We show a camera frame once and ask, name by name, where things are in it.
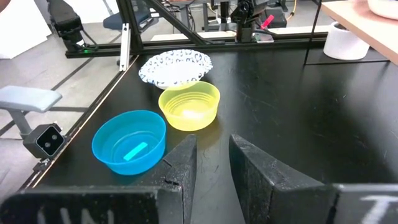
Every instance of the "white paper towel roll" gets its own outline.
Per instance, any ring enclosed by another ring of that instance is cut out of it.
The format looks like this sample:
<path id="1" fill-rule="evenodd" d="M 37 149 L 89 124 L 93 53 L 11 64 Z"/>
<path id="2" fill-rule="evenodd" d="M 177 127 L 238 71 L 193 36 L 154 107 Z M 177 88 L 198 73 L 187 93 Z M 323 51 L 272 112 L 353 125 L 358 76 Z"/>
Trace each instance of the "white paper towel roll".
<path id="1" fill-rule="evenodd" d="M 340 60 L 358 60 L 364 58 L 369 44 L 346 29 L 339 29 L 338 22 L 330 25 L 330 31 L 323 48 L 325 55 Z"/>

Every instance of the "patterned paper plate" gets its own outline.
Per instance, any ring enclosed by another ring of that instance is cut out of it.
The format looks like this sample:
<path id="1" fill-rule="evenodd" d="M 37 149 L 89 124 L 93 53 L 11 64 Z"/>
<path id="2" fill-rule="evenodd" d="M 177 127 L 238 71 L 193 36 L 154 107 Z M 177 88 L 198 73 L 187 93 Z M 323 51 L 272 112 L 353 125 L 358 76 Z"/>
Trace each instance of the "patterned paper plate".
<path id="1" fill-rule="evenodd" d="M 213 68 L 210 57 L 195 50 L 171 50 L 150 58 L 139 70 L 141 80 L 161 89 L 199 81 Z"/>

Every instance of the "black table surface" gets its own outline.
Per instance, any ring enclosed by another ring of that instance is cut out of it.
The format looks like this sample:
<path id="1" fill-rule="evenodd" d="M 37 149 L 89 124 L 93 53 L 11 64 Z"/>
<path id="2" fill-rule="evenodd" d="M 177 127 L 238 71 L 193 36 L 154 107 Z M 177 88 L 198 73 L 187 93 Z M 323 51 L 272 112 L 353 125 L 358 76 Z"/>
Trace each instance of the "black table surface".
<path id="1" fill-rule="evenodd" d="M 209 54 L 214 68 L 204 80 L 218 87 L 221 101 L 216 120 L 194 132 L 192 223 L 244 223 L 229 169 L 233 133 L 323 183 L 397 182 L 398 68 L 387 62 L 302 67 L 304 55 L 304 49 Z M 117 175 L 94 158 L 91 140 L 120 113 L 162 114 L 162 90 L 138 77 L 148 59 L 139 56 L 38 187 L 134 184 L 137 177 Z M 187 134 L 168 125 L 167 152 Z"/>

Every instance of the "floor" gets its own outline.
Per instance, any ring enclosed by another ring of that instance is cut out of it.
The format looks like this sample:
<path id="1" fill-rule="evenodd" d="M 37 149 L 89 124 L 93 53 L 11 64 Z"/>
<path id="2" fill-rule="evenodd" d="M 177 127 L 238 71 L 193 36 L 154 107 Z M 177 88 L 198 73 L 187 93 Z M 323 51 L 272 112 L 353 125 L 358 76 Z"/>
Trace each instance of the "floor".
<path id="1" fill-rule="evenodd" d="M 287 7 L 291 10 L 293 3 L 288 2 Z M 299 1 L 288 27 L 311 26 L 316 9 L 317 6 L 312 1 Z M 199 6 L 192 6 L 198 32 L 203 26 L 201 10 Z M 327 25 L 332 21 L 321 12 L 318 25 Z M 99 44 L 120 42 L 120 32 L 105 29 L 102 24 L 84 24 L 84 27 Z M 177 33 L 177 30 L 166 20 L 159 19 L 141 37 L 143 41 L 149 41 L 154 35 L 173 32 Z M 62 40 L 51 35 L 46 42 L 12 60 L 0 60 L 0 88 L 6 85 L 28 86 L 55 90 L 63 96 L 51 111 L 26 115 L 33 128 L 38 124 L 57 121 L 63 128 L 62 133 L 67 133 L 118 72 L 117 57 L 66 59 L 64 53 Z M 38 161 L 23 147 L 18 129 L 4 110 L 0 110 L 0 158 L 1 199 L 15 192 L 25 182 Z"/>

